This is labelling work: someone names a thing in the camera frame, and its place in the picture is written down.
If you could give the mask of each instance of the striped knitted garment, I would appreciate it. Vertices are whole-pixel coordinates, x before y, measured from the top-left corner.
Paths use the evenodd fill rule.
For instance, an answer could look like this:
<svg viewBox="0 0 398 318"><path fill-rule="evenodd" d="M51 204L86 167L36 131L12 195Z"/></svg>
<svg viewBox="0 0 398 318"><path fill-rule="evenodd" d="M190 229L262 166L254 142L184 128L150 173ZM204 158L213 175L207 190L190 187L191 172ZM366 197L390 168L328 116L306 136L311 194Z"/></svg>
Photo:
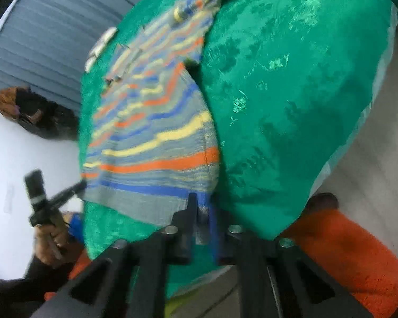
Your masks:
<svg viewBox="0 0 398 318"><path fill-rule="evenodd" d="M178 0L118 45L105 77L84 199L164 226L194 192L206 209L219 174L213 119L185 65L198 65L222 0Z"/></svg>

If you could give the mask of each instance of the orange stripe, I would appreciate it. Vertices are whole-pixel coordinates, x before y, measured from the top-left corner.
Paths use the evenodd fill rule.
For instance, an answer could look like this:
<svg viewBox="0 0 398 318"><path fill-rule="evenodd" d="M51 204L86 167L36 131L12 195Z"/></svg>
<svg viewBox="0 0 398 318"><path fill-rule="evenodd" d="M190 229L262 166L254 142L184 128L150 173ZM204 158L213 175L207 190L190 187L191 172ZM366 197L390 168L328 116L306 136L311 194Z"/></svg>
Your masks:
<svg viewBox="0 0 398 318"><path fill-rule="evenodd" d="M219 153L217 147L207 148L204 152L198 152L191 156L182 158L156 160L138 165L115 166L101 165L104 171L114 173L138 173L153 170L189 170L202 165L208 165L219 161Z"/></svg>
<svg viewBox="0 0 398 318"><path fill-rule="evenodd" d="M196 48L198 45L201 45L201 44L203 44L203 37L200 37L200 38L196 39L195 43L190 48L172 52L171 55L169 56L169 60L164 65L168 65L171 62L171 60L174 57L176 57L177 55L186 54L187 52L192 51L194 48Z"/></svg>
<svg viewBox="0 0 398 318"><path fill-rule="evenodd" d="M203 1L202 0L196 0L195 5L198 8L202 8L203 7Z"/></svg>
<svg viewBox="0 0 398 318"><path fill-rule="evenodd" d="M172 33L171 37L170 37L170 41L172 41L174 38L179 37L181 35L185 35L187 36L189 34L189 32L196 26L198 25L200 22L200 20L198 21L194 21L189 28L185 31L185 32L177 32L177 33ZM150 56L148 56L147 58L145 58L144 60L139 61L138 64L143 64L144 62L148 61L150 57L152 57L152 55L154 55L155 52L151 53Z"/></svg>
<svg viewBox="0 0 398 318"><path fill-rule="evenodd" d="M93 116L94 119L98 119L100 117L102 117L103 115L105 115L106 113L108 113L110 110L112 110L115 106L118 105L119 101L121 99L124 99L127 96L127 92L122 92L119 96L118 96L118 100L113 101L112 103L110 103L109 105L105 105L102 107L102 109L98 112L96 112Z"/></svg>
<svg viewBox="0 0 398 318"><path fill-rule="evenodd" d="M136 115L132 115L130 118L128 118L127 120L125 120L124 122L119 122L117 124L115 124L115 126L117 128L124 128L129 126L130 124L132 124L132 122L141 120L142 118L144 118L146 116L146 114L144 112L141 113L137 113Z"/></svg>
<svg viewBox="0 0 398 318"><path fill-rule="evenodd" d="M81 177L88 178L88 179L96 178L98 176L99 176L98 173L86 173L86 172L84 172L84 173L81 174Z"/></svg>
<svg viewBox="0 0 398 318"><path fill-rule="evenodd" d="M154 70L147 70L146 72L143 73L143 76L150 76L150 75L153 75L153 74L155 74Z"/></svg>
<svg viewBox="0 0 398 318"><path fill-rule="evenodd" d="M147 100L143 103L144 106L155 106L155 105L162 105L168 103L170 97L174 91L174 88L177 84L177 80L180 76L181 71L184 69L183 62L177 63L173 75L171 76L170 80L168 81L167 87L165 89L165 95L159 99L154 100Z"/></svg>
<svg viewBox="0 0 398 318"><path fill-rule="evenodd" d="M136 83L126 84L125 88L136 89L136 88L138 88L138 85ZM102 95L102 98L106 97L107 95L108 95L108 93ZM122 92L117 99L124 99L126 97L126 95L127 95L127 92ZM105 105L102 110L100 110L98 113L96 113L94 115L94 118L102 117L103 114L108 113L109 110L113 109L118 103L119 103L119 101L116 101L116 102L110 103L109 105Z"/></svg>
<svg viewBox="0 0 398 318"><path fill-rule="evenodd" d="M142 118L144 118L146 116L145 113L138 113L136 115L132 115L128 120L124 121L124 122L119 122L116 123L115 126L118 128L124 128L129 126L130 124L132 124L132 122L141 120ZM102 135L102 137L98 138L96 141L93 141L92 143L90 143L90 147L97 147L99 146L102 142L106 141L110 136L112 135L112 132L108 132Z"/></svg>

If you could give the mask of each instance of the folded fabric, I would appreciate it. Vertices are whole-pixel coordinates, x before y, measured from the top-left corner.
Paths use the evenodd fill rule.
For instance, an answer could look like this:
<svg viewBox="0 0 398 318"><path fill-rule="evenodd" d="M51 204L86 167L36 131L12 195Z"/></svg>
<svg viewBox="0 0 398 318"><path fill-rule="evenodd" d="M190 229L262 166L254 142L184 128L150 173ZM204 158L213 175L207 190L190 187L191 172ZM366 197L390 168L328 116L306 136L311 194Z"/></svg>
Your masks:
<svg viewBox="0 0 398 318"><path fill-rule="evenodd" d="M211 114L185 64L198 64L222 0L179 0L117 46L84 163L84 199L157 226L194 192L205 211L219 174Z"/></svg>
<svg viewBox="0 0 398 318"><path fill-rule="evenodd" d="M345 287L374 318L398 307L398 259L336 209L302 216L283 233Z"/></svg>

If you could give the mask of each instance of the black metal bracket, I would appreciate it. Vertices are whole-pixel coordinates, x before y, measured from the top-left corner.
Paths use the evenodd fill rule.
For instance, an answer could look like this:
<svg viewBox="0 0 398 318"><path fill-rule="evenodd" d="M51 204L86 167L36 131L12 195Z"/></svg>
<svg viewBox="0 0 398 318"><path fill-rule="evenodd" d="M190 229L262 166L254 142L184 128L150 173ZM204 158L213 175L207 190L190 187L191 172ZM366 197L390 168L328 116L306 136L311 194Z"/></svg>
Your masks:
<svg viewBox="0 0 398 318"><path fill-rule="evenodd" d="M27 178L31 224L45 223L62 201L85 187L78 183L47 201L41 173ZM168 265L191 262L197 226L197 198L190 194L170 225L145 240L115 241L32 317L163 318ZM242 318L372 317L292 240L260 239L215 205L209 229L217 263L237 266Z"/></svg>
<svg viewBox="0 0 398 318"><path fill-rule="evenodd" d="M145 240L115 241L32 317L163 318L167 267L190 263L196 216L196 195L190 194L170 225Z"/></svg>
<svg viewBox="0 0 398 318"><path fill-rule="evenodd" d="M237 265L242 318L372 318L291 239L263 240L211 209L214 254Z"/></svg>

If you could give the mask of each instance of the yellow stripe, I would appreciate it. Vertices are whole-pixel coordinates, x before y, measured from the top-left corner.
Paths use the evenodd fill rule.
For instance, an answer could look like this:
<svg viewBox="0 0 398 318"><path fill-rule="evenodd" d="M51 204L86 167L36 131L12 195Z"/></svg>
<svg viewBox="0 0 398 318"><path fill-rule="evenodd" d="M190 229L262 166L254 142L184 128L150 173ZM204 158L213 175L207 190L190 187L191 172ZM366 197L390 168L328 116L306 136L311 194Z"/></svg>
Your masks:
<svg viewBox="0 0 398 318"><path fill-rule="evenodd" d="M112 66L111 71L113 72L115 69L117 69L117 67L121 64L122 61L124 61L128 55L130 55L131 53L131 49L127 49L125 50L120 57L118 57L118 59L115 61L115 64Z"/></svg>
<svg viewBox="0 0 398 318"><path fill-rule="evenodd" d="M93 167L97 167L100 166L102 163L100 161L96 161L96 162L91 162L91 163L84 163L84 167L88 167L88 168L93 168Z"/></svg>
<svg viewBox="0 0 398 318"><path fill-rule="evenodd" d="M156 20L152 25L147 25L148 27L144 31L145 35L148 36L152 32L154 32L158 27L161 27L162 23L158 23L158 21L163 21L165 18L168 18L169 15L170 12L166 12L159 18L159 20Z"/></svg>
<svg viewBox="0 0 398 318"><path fill-rule="evenodd" d="M183 34L183 32L184 32L185 30L187 30L187 29L190 27L191 21L196 20L196 19L199 18L200 16L204 15L206 12L207 12L207 11L202 11L202 12L199 12L199 13L195 14L195 15L190 19L190 22L188 22L188 23L187 23L185 26L183 26L181 29L177 30L177 33ZM149 57L151 54L160 51L162 48L164 48L164 47L168 44L168 42L170 42L170 38L169 38L169 37L167 37L167 39L166 39L164 42L162 42L161 44L159 44L158 46L151 48L150 51L148 51L148 52L142 54L141 56L139 56L138 60L139 60L139 61L140 61L140 60L143 60L143 59Z"/></svg>
<svg viewBox="0 0 398 318"><path fill-rule="evenodd" d="M153 89L142 89L142 90L140 91L140 94L141 94L142 96L144 96L144 95L150 94L150 93L158 94L158 93L162 93L162 92L164 92L164 86L162 86L161 84L159 84L158 86L156 86L156 87L153 88Z"/></svg>
<svg viewBox="0 0 398 318"><path fill-rule="evenodd" d="M155 37L152 37L149 40L147 40L146 42L144 42L143 44L140 44L139 48L140 49L147 48L153 42L155 42L156 40L161 38L165 34L165 32L167 32L169 29L170 29L169 24L165 24L164 26L162 26L162 29L158 30L158 33L156 33Z"/></svg>
<svg viewBox="0 0 398 318"><path fill-rule="evenodd" d="M198 39L199 35L203 35L203 33L204 33L204 30L200 29L195 35L193 35L193 36L191 36L189 38L186 38L181 43L173 45L170 49L180 50L180 49L184 48L185 46L190 45L191 43L193 43L195 40Z"/></svg>
<svg viewBox="0 0 398 318"><path fill-rule="evenodd" d="M118 112L118 116L122 117L122 116L126 116L128 115L130 112L132 112L135 109L141 108L143 106L143 103L140 101L138 103L133 103L127 106L127 108L125 110L122 110L120 112Z"/></svg>
<svg viewBox="0 0 398 318"><path fill-rule="evenodd" d="M131 78L132 79L142 79L142 78L144 78L144 75L143 74L136 74L136 75L133 75Z"/></svg>
<svg viewBox="0 0 398 318"><path fill-rule="evenodd" d="M95 141L103 132L109 128L112 128L112 126L118 121L118 118L114 118L110 122L107 122L106 124L102 125L102 127L99 130L96 130L92 134L92 141Z"/></svg>
<svg viewBox="0 0 398 318"><path fill-rule="evenodd" d="M149 67L152 67L152 66L157 65L157 64L164 64L164 59L163 59L163 58L158 58L157 60L155 60L155 61L149 63L149 64L145 67L145 71L146 71L147 69L149 69Z"/></svg>
<svg viewBox="0 0 398 318"><path fill-rule="evenodd" d="M198 130L202 129L204 127L204 124L211 120L212 120L211 114L208 111L204 111L199 115L193 117L188 124L179 129L164 131L156 134L155 138L152 141L145 142L136 147L124 149L122 151L113 151L112 149L104 149L102 151L102 154L107 156L124 157L124 156L132 156L145 151L149 151L153 148L158 147L160 144L166 141L175 141L189 137Z"/></svg>

